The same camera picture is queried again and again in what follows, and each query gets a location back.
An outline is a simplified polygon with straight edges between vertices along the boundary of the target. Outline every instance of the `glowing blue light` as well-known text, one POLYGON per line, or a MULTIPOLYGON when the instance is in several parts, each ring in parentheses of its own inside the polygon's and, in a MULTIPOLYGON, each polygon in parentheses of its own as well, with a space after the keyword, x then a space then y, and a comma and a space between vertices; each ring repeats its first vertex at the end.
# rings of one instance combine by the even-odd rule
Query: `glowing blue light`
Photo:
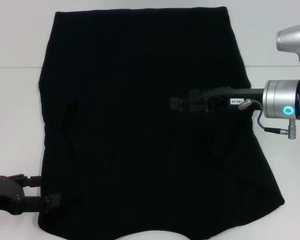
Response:
POLYGON ((292 106, 285 106, 283 108, 283 112, 284 112, 284 114, 291 115, 291 114, 294 114, 295 110, 292 106))

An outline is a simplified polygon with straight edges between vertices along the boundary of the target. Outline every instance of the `black fabric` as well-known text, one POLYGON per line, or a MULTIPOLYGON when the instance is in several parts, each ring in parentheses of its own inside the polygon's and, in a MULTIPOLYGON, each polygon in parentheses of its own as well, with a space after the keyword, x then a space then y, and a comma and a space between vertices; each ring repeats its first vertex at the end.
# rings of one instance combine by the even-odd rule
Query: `black fabric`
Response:
POLYGON ((39 81, 39 226, 69 240, 208 239, 284 204, 252 112, 180 114, 169 97, 250 88, 227 9, 57 12, 39 81))

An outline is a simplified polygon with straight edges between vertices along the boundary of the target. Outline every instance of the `robotic arm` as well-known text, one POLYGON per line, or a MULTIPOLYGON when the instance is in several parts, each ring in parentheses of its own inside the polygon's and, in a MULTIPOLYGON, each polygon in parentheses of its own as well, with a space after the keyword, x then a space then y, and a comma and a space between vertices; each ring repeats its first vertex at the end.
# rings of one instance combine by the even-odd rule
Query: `robotic arm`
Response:
MULTIPOLYGON (((279 31, 276 47, 282 52, 296 53, 300 61, 300 25, 279 31)), ((300 120, 300 80, 269 80, 263 89, 191 90, 187 99, 170 98, 170 108, 181 112, 244 110, 253 103, 261 110, 258 124, 265 132, 296 139, 296 120, 300 120), (263 127, 260 123, 263 110, 266 118, 289 120, 288 129, 263 127)))

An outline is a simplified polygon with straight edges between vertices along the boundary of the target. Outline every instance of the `label sticker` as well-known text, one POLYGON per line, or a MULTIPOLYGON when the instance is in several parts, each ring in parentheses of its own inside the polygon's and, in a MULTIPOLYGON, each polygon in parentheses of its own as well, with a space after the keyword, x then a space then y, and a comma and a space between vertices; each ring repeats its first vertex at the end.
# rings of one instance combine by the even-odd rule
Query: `label sticker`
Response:
POLYGON ((231 98, 230 99, 230 104, 231 105, 239 105, 240 103, 244 102, 244 98, 231 98))

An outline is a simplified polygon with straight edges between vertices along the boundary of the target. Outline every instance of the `white surface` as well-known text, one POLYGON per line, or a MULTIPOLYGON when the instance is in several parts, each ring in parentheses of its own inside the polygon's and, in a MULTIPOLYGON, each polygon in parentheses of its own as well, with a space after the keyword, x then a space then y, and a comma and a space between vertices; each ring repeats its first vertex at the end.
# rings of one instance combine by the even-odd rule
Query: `white surface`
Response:
MULTIPOLYGON (((300 0, 0 0, 0 175, 40 173, 44 129, 38 80, 56 11, 122 8, 227 6, 232 28, 254 88, 267 80, 300 79, 298 57, 277 52, 276 32, 300 24, 300 0)), ((265 126, 286 128, 285 120, 261 119, 265 126)), ((300 240, 300 121, 297 139, 254 132, 286 201, 273 213, 227 230, 213 240, 300 240)), ((25 189, 27 195, 38 190, 25 189)), ((60 239, 39 229, 36 213, 12 216, 0 211, 0 240, 60 239)), ((169 232, 138 233, 121 240, 186 240, 169 232)))

